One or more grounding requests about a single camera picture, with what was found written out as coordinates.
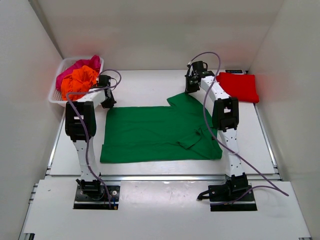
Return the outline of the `green t shirt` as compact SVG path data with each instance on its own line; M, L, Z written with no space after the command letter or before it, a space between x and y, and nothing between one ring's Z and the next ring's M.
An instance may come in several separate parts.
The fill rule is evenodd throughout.
M100 163L219 160L223 155L205 120L211 115L189 94L167 99L167 106L108 110Z

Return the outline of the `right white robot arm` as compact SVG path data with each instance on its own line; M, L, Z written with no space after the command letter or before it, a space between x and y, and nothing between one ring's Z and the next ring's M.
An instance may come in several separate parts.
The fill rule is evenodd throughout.
M239 101L231 97L220 86L216 75L208 70L208 64L196 61L187 64L185 75L185 93L195 93L200 89L206 91L205 97L213 102L212 128L220 136L220 145L224 147L226 159L225 182L222 185L210 187L198 195L197 200L209 199L210 196L223 196L224 200L236 200L249 189L247 175L242 167L237 143L239 124Z

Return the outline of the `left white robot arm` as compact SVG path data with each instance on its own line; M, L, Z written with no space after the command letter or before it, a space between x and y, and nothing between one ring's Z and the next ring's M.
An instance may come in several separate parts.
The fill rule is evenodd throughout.
M66 94L65 133L75 146L81 171L80 179L76 182L83 194L94 201L110 202L112 199L98 172L93 143L97 132L96 107L101 105L110 109L116 103L112 88L115 88L118 82L112 85L113 79L109 75L99 75L97 83L88 90Z

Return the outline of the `orange t shirt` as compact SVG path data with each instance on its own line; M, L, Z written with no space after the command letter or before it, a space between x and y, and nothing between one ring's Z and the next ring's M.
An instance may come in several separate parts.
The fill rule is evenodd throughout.
M89 66L82 66L74 69L72 73L66 75L61 83L61 98L67 100L67 94L70 92L80 93L88 92L90 88L97 83L98 72Z

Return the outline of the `small black device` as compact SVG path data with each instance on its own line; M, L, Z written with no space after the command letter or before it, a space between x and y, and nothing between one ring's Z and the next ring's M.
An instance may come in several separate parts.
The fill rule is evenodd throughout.
M241 69L226 69L225 72L229 74L243 74Z

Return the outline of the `pink t shirt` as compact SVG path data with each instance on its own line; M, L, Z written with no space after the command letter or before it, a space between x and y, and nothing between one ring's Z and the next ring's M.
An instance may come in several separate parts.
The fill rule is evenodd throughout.
M60 92L64 77L72 74L74 70L87 66L95 70L97 73L100 73L102 71L103 64L104 60L98 55L65 58L60 64L60 70L57 72L55 89Z

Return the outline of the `folded red t shirt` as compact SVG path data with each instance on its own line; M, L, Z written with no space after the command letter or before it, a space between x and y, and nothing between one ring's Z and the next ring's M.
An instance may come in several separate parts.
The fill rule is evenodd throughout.
M221 72L216 79L227 94L240 102L257 104L260 101L254 75Z

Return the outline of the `white plastic basket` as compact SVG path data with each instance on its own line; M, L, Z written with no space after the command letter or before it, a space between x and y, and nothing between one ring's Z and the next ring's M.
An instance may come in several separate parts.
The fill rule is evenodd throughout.
M51 87L51 90L50 90L50 93L49 93L49 96L48 96L48 100L51 102L51 103L55 103L55 104L59 104L61 106L65 106L66 105L66 102L67 100L62 100L62 95L61 95L61 91L58 91L56 90L56 77L54 78L53 80L53 84L52 84L52 87ZM81 97L84 96L84 93L85 92L69 92L67 95L69 95L69 99L72 100L72 101L76 101L78 99L80 99Z

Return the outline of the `aluminium rail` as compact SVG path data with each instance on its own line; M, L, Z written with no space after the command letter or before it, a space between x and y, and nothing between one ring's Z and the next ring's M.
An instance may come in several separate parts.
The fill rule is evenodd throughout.
M223 181L224 175L102 175L104 181Z

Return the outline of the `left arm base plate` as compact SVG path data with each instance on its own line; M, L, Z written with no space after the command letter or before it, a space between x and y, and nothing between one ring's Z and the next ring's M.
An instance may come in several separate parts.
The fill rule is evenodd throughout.
M98 181L77 180L73 208L76 210L118 210L121 193L120 185L108 185L108 198L105 187Z

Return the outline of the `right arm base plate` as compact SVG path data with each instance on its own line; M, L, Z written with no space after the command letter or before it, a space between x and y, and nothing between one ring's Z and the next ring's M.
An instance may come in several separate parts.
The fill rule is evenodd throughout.
M226 185L209 185L208 190L201 192L197 201L209 200L211 212L254 212L257 211L252 186L231 192Z

